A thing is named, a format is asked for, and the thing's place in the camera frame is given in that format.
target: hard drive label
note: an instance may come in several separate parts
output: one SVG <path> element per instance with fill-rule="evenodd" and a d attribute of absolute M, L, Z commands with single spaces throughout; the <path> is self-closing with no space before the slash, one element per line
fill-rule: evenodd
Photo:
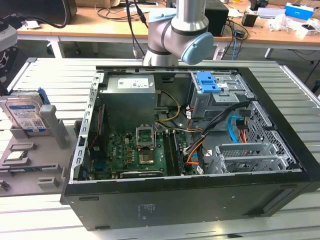
<path fill-rule="evenodd" d="M 41 117 L 37 115 L 37 109 L 33 105 L 12 105 L 9 110 L 22 129 L 27 132 L 43 132 L 46 130 Z"/>

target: blue plastic tab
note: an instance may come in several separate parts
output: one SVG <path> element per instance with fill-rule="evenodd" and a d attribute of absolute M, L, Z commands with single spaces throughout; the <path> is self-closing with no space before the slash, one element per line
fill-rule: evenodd
<path fill-rule="evenodd" d="M 50 105 L 50 101 L 46 94 L 46 91 L 43 88 L 39 87 L 37 92 L 41 95 L 43 104 Z"/>
<path fill-rule="evenodd" d="M 177 14 L 175 8 L 156 8 L 149 13 L 149 23 L 173 19 Z"/>
<path fill-rule="evenodd" d="M 204 94 L 218 94 L 221 93 L 221 88 L 217 86 L 216 78 L 208 71 L 199 71 L 196 73 L 196 80 L 201 86 L 201 91 Z"/>

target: yellow wire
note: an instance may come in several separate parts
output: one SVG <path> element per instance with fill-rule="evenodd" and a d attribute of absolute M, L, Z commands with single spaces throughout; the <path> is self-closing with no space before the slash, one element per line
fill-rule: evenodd
<path fill-rule="evenodd" d="M 178 101 L 170 93 L 168 93 L 166 91 L 162 91 L 162 90 L 161 90 L 161 92 L 167 94 L 170 98 L 172 98 L 172 100 L 175 101 L 176 106 L 178 107 L 178 111 L 176 112 L 176 114 L 173 117 L 163 118 L 163 119 L 158 119 L 157 120 L 159 122 L 168 122 L 168 121 L 171 121 L 171 120 L 173 120 L 173 119 L 175 119 L 175 118 L 177 118 L 179 116 L 181 106 L 179 105 Z"/>

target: blue box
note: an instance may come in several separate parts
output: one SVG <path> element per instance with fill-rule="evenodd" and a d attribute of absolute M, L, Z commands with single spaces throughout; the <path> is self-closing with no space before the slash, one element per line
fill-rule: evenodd
<path fill-rule="evenodd" d="M 308 6 L 294 5 L 287 3 L 284 7 L 285 15 L 289 17 L 295 17 L 299 19 L 308 20 L 314 14 L 314 9 Z"/>

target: computer chip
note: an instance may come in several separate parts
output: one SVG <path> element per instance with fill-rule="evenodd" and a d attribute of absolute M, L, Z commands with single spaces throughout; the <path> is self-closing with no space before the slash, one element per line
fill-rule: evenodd
<path fill-rule="evenodd" d="M 155 152 L 148 150 L 141 150 L 139 152 L 139 164 L 154 164 L 155 163 Z"/>

